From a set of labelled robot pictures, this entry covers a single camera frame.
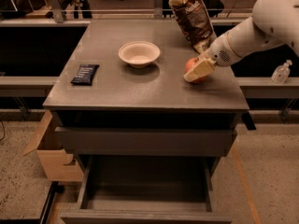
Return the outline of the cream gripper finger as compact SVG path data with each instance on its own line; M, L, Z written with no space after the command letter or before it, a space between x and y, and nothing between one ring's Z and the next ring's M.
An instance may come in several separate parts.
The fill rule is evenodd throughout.
M185 64L184 79L199 82L215 71L216 62L211 58L192 58Z
M202 60L202 59L207 59L209 57L209 49L201 52L198 56L197 56L197 59L198 60Z

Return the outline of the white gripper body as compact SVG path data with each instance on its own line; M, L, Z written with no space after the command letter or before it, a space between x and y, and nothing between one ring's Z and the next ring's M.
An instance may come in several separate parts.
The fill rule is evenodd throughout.
M216 61L217 66L231 66L241 60L238 44L231 33L226 32L217 37L209 47L209 56Z

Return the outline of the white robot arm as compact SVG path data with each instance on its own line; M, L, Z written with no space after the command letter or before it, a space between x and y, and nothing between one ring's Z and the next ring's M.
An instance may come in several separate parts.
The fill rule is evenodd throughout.
M251 53L289 46L299 55L299 0L257 0L252 15L218 36L185 72L194 82Z

